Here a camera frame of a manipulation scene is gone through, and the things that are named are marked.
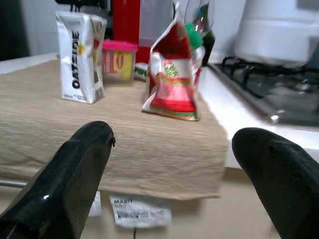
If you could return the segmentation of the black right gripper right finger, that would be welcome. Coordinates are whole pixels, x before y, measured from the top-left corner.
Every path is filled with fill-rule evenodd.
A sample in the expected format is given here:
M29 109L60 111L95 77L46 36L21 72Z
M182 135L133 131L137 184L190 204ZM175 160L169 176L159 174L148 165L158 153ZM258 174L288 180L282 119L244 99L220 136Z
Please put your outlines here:
M299 145L247 127L232 138L234 156L283 239L319 237L319 164Z

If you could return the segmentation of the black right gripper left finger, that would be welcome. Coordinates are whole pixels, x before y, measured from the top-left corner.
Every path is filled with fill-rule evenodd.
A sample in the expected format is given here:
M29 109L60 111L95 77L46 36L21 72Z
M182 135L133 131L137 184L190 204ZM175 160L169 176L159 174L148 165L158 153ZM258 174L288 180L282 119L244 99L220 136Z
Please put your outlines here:
M115 142L106 122L79 128L1 214L1 238L80 238Z

